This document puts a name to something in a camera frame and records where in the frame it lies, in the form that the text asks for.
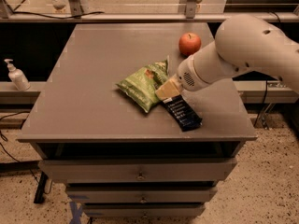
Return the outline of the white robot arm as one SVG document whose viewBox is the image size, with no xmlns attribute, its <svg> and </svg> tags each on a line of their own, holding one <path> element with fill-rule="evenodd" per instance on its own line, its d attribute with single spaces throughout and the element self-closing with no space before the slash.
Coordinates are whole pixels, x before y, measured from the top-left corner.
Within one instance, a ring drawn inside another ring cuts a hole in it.
<svg viewBox="0 0 299 224">
<path fill-rule="evenodd" d="M 160 100 L 199 91 L 213 83 L 256 71 L 299 92 L 299 43 L 276 26 L 248 14 L 224 21 L 214 41 L 185 59 L 157 91 Z"/>
</svg>

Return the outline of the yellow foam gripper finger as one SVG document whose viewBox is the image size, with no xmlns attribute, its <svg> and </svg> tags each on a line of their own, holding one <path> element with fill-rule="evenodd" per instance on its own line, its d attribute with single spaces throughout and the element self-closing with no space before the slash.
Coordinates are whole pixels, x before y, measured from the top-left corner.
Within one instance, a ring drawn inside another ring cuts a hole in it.
<svg viewBox="0 0 299 224">
<path fill-rule="evenodd" d="M 181 94 L 182 85 L 177 76 L 170 77 L 158 90 L 155 92 L 160 100 L 172 98 Z"/>
</svg>

